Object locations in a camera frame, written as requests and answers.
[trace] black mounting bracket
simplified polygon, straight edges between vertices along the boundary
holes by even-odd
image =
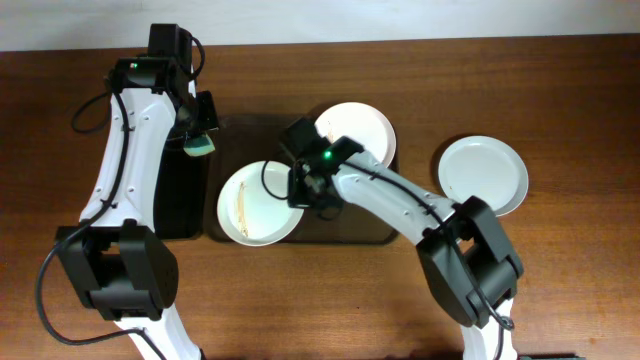
[[[425,231],[416,245],[431,294],[459,324],[484,327],[489,312],[445,236],[474,239],[464,258],[489,302],[498,306],[516,295],[524,267],[491,208],[472,196],[456,206],[445,229]]]
[[[75,229],[58,228],[56,241]],[[122,227],[90,227],[82,236],[58,253],[82,305],[105,320],[160,320],[178,293],[178,262],[162,241],[134,220]],[[115,246],[119,253],[106,253]]]

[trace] black wire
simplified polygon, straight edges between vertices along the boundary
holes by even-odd
[[[491,317],[493,317],[496,320],[496,322],[498,323],[498,325],[500,325],[501,328],[503,328],[505,330],[509,330],[509,331],[514,329],[513,321],[511,321],[511,319],[509,319],[508,317],[500,316],[496,312],[496,310],[493,308],[493,306],[491,306],[491,304],[489,303],[489,300],[487,299],[487,296],[485,295],[484,291],[482,291],[482,289],[480,288],[480,285],[476,281],[476,278],[473,276],[473,274],[471,274],[471,270],[469,269],[469,265],[464,260],[464,255],[462,254],[462,251],[460,250],[460,247],[458,246],[458,244],[456,244],[456,242],[453,239],[453,237],[451,236],[451,234],[446,231],[444,221],[442,221],[442,218],[440,218],[440,216],[431,208],[431,206],[427,205],[418,195],[414,194],[409,189],[407,189],[404,185],[398,183],[395,180],[389,179],[389,178],[387,178],[385,176],[377,174],[377,173],[375,173],[373,171],[369,171],[369,170],[367,170],[367,169],[365,169],[363,167],[360,167],[360,166],[358,166],[356,164],[353,164],[353,163],[350,163],[350,162],[347,162],[347,161],[344,162],[344,165],[347,165],[347,166],[349,166],[351,168],[354,168],[354,169],[359,170],[359,171],[361,171],[361,172],[363,172],[365,174],[368,174],[372,178],[377,178],[377,179],[385,181],[385,182],[387,182],[387,183],[389,183],[391,185],[394,185],[395,187],[397,187],[398,189],[402,190],[407,195],[412,197],[420,206],[422,206],[427,211],[428,214],[433,216],[434,219],[436,219],[436,221],[438,222],[438,225],[440,226],[442,231],[445,232],[445,239],[449,242],[449,246],[452,247],[454,252],[456,253],[456,256],[458,257],[458,260],[462,264],[462,268],[464,269],[467,277],[469,278],[469,281],[471,281],[471,285],[473,286],[474,291],[476,292],[476,294],[480,298],[480,301],[482,302],[483,306],[487,309],[487,311],[489,312]]]
[[[47,255],[47,257],[44,259],[44,262],[40,266],[40,270],[38,271],[38,277],[36,279],[36,286],[35,286],[36,309],[38,310],[38,316],[42,321],[42,325],[44,325],[44,328],[47,330],[47,332],[49,332],[49,334],[54,339],[58,340],[63,344],[72,345],[72,346],[89,345],[89,344],[95,344],[97,342],[113,339],[120,336],[136,334],[140,336],[147,343],[147,345],[149,345],[149,347],[156,353],[156,355],[160,359],[166,360],[162,352],[160,352],[160,349],[158,349],[158,347],[153,343],[153,341],[151,341],[149,336],[147,336],[147,334],[144,332],[144,329],[128,329],[128,330],[115,331],[106,335],[96,336],[96,337],[82,339],[82,340],[69,339],[63,336],[62,334],[60,334],[58,331],[56,331],[56,329],[53,328],[53,325],[51,325],[51,322],[47,317],[47,313],[44,310],[44,304],[42,302],[43,279],[47,271],[47,268],[49,267],[49,264],[51,263],[53,258],[58,254],[60,249],[66,248],[67,246],[71,245],[74,241],[79,240],[80,235],[82,235],[83,232],[85,232],[92,224],[94,224],[102,215],[104,215],[107,212],[109,207],[113,205],[113,200],[115,199],[118,189],[120,188],[120,182],[122,181],[124,166],[127,159],[127,151],[129,149],[129,132],[131,131],[131,129],[129,128],[129,118],[127,117],[127,111],[124,107],[124,103],[122,102],[122,98],[120,97],[120,94],[113,93],[113,96],[116,98],[118,102],[118,106],[120,107],[120,112],[122,113],[122,121],[123,121],[122,130],[124,132],[124,139],[122,142],[122,151],[120,153],[120,161],[118,162],[118,170],[116,172],[116,178],[113,182],[113,187],[111,188],[111,192],[109,193],[109,196],[103,202],[100,210],[98,210],[98,212],[95,215],[93,215],[89,220],[82,222],[81,226],[78,227],[71,235],[67,236],[66,239],[56,243],[51,249],[51,251],[49,252],[49,254]]]
[[[89,101],[87,101],[86,103],[84,103],[80,109],[78,109],[78,111],[76,111],[75,114],[73,114],[73,117],[71,118],[71,128],[73,129],[73,131],[80,133],[80,134],[93,134],[96,133],[100,130],[102,130],[108,123],[110,120],[110,116],[109,116],[109,111],[107,111],[107,115],[105,116],[104,120],[102,120],[102,122],[100,122],[99,124],[97,124],[96,126],[92,127],[92,128],[88,128],[88,129],[80,129],[78,127],[78,119],[80,118],[80,115],[87,110],[87,108],[91,105],[93,105],[96,101],[102,99],[105,96],[111,95],[110,92],[104,92],[100,95],[94,96],[93,98],[91,98]]]
[[[202,71],[202,68],[204,67],[205,54],[204,54],[204,48],[202,47],[202,44],[200,43],[200,40],[195,38],[193,35],[191,36],[191,39],[193,40],[194,43],[196,43],[196,46],[198,47],[198,52],[200,52],[200,65],[198,66],[196,71],[194,71],[193,74],[191,74],[191,76],[189,78],[190,80],[195,80],[200,75],[200,72]]]
[[[185,133],[184,135],[181,136],[176,136],[176,137],[172,137],[172,138],[167,138],[167,140],[165,140],[165,142],[171,142],[171,141],[176,141],[176,140],[187,140],[188,133]]]
[[[271,195],[271,197],[278,200],[287,200],[289,199],[289,196],[282,197],[272,193],[271,190],[269,190],[269,188],[267,187],[267,183],[264,181],[264,172],[267,169],[267,164],[269,164],[269,161],[271,160],[267,160],[264,162],[264,165],[262,165],[262,171],[260,172],[260,180],[262,181],[262,187],[264,187],[264,190],[267,192],[267,194]]]
[[[496,346],[496,354],[493,357],[493,360],[500,360],[500,357],[502,357],[503,346],[504,346],[504,328],[502,326],[498,326],[498,345]]]

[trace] white wall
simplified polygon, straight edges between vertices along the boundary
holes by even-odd
[[[640,32],[638,0],[0,0],[0,50],[146,46],[149,24],[203,44]]]

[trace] wood grain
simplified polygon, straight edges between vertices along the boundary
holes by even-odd
[[[513,316],[522,354],[640,354],[640,36],[208,47],[199,87],[221,115],[318,112],[360,101],[398,136],[401,172],[437,191],[452,138],[485,134],[524,159],[530,191],[501,218],[525,264]],[[73,112],[140,49],[0,54],[0,357],[137,359],[128,339],[70,348],[43,330],[36,271],[73,224],[106,133]],[[101,106],[89,117],[99,120]],[[462,350],[405,239],[384,247],[174,242],[177,305],[209,358],[379,359]],[[70,337],[115,329],[83,309],[56,261],[46,307]]]

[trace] white paper plate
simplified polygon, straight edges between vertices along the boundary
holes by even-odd
[[[348,136],[389,166],[396,153],[396,134],[389,120],[376,108],[349,102],[332,106],[316,120],[320,136],[330,142]]]
[[[302,218],[302,209],[269,195],[260,179],[264,161],[238,170],[222,187],[218,198],[218,221],[234,241],[248,246],[264,246],[287,236]],[[287,194],[289,167],[270,161],[265,183],[278,196]]]
[[[486,136],[460,139],[445,150],[438,179],[447,197],[484,200],[496,215],[515,210],[529,188],[527,168],[509,145]]]

